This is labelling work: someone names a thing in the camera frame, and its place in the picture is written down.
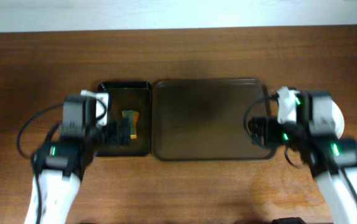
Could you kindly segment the green and orange sponge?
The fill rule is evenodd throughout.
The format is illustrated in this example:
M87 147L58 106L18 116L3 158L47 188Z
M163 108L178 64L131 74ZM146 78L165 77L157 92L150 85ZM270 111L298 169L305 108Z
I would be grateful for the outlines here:
M139 112L135 110L123 110L121 113L124 118L127 118L129 120L130 139L137 139L138 134L136 126L139 119Z

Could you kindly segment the white plate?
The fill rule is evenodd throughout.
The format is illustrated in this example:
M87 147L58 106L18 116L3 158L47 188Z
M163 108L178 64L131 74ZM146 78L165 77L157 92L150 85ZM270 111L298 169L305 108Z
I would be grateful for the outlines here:
M332 115L335 122L335 133L339 139L345 130L345 120L342 111L334 101L332 101Z

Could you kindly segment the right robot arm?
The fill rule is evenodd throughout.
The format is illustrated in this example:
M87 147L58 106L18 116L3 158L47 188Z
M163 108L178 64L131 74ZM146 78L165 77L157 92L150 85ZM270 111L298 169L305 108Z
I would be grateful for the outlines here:
M333 223L357 223L357 141L343 137L344 116L329 92L283 87L253 102L243 127L254 145L298 152Z

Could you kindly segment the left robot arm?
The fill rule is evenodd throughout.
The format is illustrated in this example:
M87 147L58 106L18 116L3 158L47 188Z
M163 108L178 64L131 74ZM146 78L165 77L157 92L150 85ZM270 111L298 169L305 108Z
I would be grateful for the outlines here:
M62 121L29 157L32 193L26 223L65 223L86 167L101 146L127 146L130 122L109 121L111 97L87 90L61 103Z

